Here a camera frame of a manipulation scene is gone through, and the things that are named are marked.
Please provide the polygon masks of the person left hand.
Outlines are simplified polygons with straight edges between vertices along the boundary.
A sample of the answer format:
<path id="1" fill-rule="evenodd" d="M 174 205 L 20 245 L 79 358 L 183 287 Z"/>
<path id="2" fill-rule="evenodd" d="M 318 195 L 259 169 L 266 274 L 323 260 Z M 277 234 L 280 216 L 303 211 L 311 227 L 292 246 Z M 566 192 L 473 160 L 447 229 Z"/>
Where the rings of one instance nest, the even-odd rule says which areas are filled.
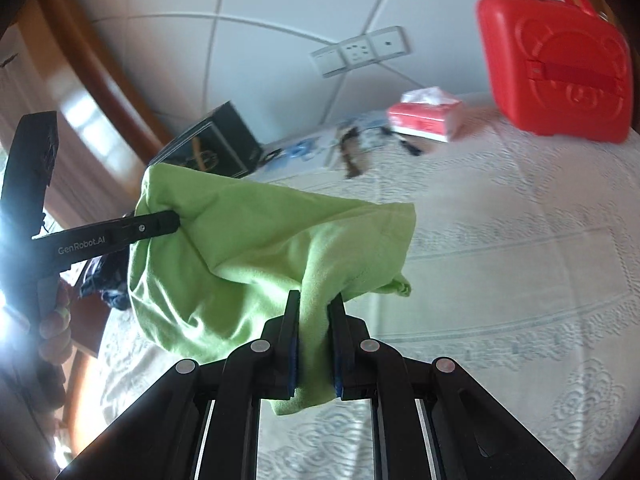
<path id="1" fill-rule="evenodd" d="M 73 353 L 70 336 L 70 292 L 72 288 L 64 280 L 58 281 L 54 309 L 40 322 L 40 358 L 52 365 L 63 365 Z"/>

